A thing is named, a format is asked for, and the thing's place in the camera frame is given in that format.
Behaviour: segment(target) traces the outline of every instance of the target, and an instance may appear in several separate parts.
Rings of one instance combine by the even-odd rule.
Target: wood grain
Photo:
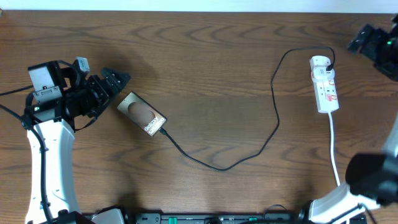
[[[357,152],[377,152],[398,111],[398,84],[346,45],[366,23],[390,16],[182,12],[7,11],[0,17],[0,90],[30,85],[27,67],[86,57],[132,80],[90,128],[76,134],[75,188],[82,212],[121,203],[132,210],[262,212],[297,210],[335,187],[329,124],[318,114],[308,60],[294,52],[275,78],[280,127],[264,152],[228,172],[184,159],[161,134],[146,136],[116,109],[131,90],[168,117],[166,130],[191,155],[226,167],[259,150],[276,125],[270,79],[291,48],[336,51],[340,109],[333,113],[336,161],[344,179]],[[2,97],[23,112],[27,92]],[[83,126],[88,118],[76,119]],[[29,142],[20,122],[0,112],[0,223],[21,223],[30,197]],[[397,206],[375,212],[395,223]]]

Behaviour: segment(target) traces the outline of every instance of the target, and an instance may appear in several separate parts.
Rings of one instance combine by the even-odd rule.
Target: white wall
[[[398,0],[0,0],[0,8],[3,10],[397,13]]]

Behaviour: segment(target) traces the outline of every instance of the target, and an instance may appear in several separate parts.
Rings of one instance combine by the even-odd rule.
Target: power strip switch
[[[314,56],[310,60],[311,79],[317,99],[319,113],[329,113],[338,109],[337,92],[335,86],[335,70],[327,71],[330,59],[325,56]]]

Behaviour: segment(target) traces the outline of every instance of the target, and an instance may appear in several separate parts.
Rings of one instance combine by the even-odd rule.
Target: white power strip
[[[310,60],[311,78],[319,113],[329,113],[338,109],[335,86],[335,70],[327,71],[330,59],[325,56],[314,56]]]

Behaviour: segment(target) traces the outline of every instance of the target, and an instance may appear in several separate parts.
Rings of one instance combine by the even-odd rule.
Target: white adapter
[[[335,86],[335,70],[327,71],[331,64],[325,56],[314,56],[310,60],[311,78],[317,99],[319,113],[329,113],[338,109],[337,92]]]

